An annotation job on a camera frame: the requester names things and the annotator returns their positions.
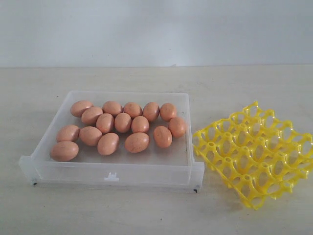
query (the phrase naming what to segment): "transparent container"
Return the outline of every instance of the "transparent container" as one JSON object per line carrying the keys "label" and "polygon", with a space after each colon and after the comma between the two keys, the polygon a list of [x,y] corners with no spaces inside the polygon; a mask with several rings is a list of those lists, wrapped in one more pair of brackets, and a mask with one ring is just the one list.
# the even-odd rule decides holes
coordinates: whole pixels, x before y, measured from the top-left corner
{"label": "transparent container", "polygon": [[[69,124],[84,127],[80,118],[72,116],[69,111],[73,103],[83,99],[90,100],[100,107],[108,100],[115,100],[122,105],[133,101],[141,107],[150,101],[155,101],[160,106],[171,102],[176,105],[178,116],[186,121],[186,135],[173,139],[172,145],[167,149],[158,148],[153,141],[153,130],[157,125],[167,125],[159,117],[150,125],[149,147],[140,153],[129,153],[125,149],[124,142],[130,134],[126,133],[119,134],[119,149],[112,155],[101,156],[96,147],[89,147],[78,141],[80,151],[76,158],[70,162],[56,162],[50,158],[49,152],[56,143],[57,132]],[[71,91],[33,154],[22,156],[19,164],[28,181],[39,186],[146,186],[198,191],[204,174],[204,163],[196,162],[193,157],[189,96],[182,93]]]}

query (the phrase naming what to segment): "brown egg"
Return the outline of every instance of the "brown egg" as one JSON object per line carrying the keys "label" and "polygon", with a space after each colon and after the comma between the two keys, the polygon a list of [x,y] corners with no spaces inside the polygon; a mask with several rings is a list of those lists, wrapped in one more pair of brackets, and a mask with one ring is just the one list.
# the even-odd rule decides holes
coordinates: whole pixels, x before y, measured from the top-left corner
{"label": "brown egg", "polygon": [[150,122],[155,121],[160,113],[160,107],[156,102],[149,102],[142,110],[142,115]]}
{"label": "brown egg", "polygon": [[174,117],[170,120],[168,129],[174,138],[180,138],[186,133],[186,123],[181,117]]}
{"label": "brown egg", "polygon": [[72,105],[72,107],[70,109],[70,113],[73,116],[80,118],[82,116],[83,112],[92,106],[93,106],[93,103],[91,103],[90,101],[80,100],[80,101],[77,101],[76,103],[74,103]]}
{"label": "brown egg", "polygon": [[132,121],[132,132],[145,132],[149,130],[149,122],[144,116],[137,116]]}
{"label": "brown egg", "polygon": [[176,117],[177,110],[174,104],[165,103],[160,108],[160,116],[164,121],[170,121],[172,118]]}
{"label": "brown egg", "polygon": [[91,107],[84,111],[82,115],[82,123],[93,126],[96,124],[97,119],[101,114],[103,114],[103,110],[100,107]]}
{"label": "brown egg", "polygon": [[137,132],[127,137],[125,148],[131,153],[139,153],[149,146],[149,136],[146,133]]}
{"label": "brown egg", "polygon": [[132,118],[127,113],[120,113],[116,116],[114,126],[119,133],[126,133],[131,129]]}
{"label": "brown egg", "polygon": [[79,137],[79,127],[75,125],[68,125],[63,127],[59,132],[57,133],[56,136],[56,141],[61,142],[61,141],[77,141]]}
{"label": "brown egg", "polygon": [[99,140],[97,149],[101,155],[110,155],[114,153],[119,144],[119,137],[116,133],[107,133]]}
{"label": "brown egg", "polygon": [[96,122],[96,127],[103,133],[106,134],[113,130],[114,118],[111,114],[101,114]]}
{"label": "brown egg", "polygon": [[71,141],[61,141],[56,143],[51,151],[50,157],[58,162],[67,162],[77,156],[79,147]]}
{"label": "brown egg", "polygon": [[165,126],[158,126],[153,131],[153,139],[160,148],[167,148],[171,145],[173,137]]}
{"label": "brown egg", "polygon": [[93,126],[86,126],[79,133],[79,138],[88,146],[96,146],[101,137],[101,131]]}
{"label": "brown egg", "polygon": [[139,104],[135,102],[129,102],[124,106],[124,112],[129,114],[131,118],[142,115],[142,109]]}
{"label": "brown egg", "polygon": [[116,101],[107,101],[104,103],[103,112],[111,114],[113,117],[116,117],[119,113],[123,112],[123,107]]}

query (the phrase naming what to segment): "yellow plastic egg holder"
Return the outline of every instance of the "yellow plastic egg holder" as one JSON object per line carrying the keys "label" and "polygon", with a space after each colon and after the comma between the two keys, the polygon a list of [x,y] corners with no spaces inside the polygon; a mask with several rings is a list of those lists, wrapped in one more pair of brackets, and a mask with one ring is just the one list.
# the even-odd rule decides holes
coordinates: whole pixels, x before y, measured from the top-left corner
{"label": "yellow plastic egg holder", "polygon": [[255,210],[268,196],[291,193],[313,169],[312,135],[297,133],[291,121],[278,120],[273,110],[262,110],[257,101],[197,131],[193,138],[195,153]]}

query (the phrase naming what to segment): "table surface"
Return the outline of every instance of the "table surface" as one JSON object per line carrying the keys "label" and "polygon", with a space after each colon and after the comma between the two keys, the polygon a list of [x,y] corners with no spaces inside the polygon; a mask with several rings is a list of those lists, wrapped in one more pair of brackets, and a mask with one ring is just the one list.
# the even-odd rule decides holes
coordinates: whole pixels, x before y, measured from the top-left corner
{"label": "table surface", "polygon": [[192,131],[255,100],[313,133],[313,66],[0,69],[0,234],[310,234],[313,177],[292,194],[245,208],[206,170],[200,193],[41,188],[18,166],[70,90],[186,92]]}

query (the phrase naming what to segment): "white wall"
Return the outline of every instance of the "white wall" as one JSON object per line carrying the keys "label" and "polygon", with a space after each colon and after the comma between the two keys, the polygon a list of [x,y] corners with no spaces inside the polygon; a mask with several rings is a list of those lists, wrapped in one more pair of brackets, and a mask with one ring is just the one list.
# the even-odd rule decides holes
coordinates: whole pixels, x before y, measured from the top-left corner
{"label": "white wall", "polygon": [[312,0],[0,0],[0,67],[313,63]]}

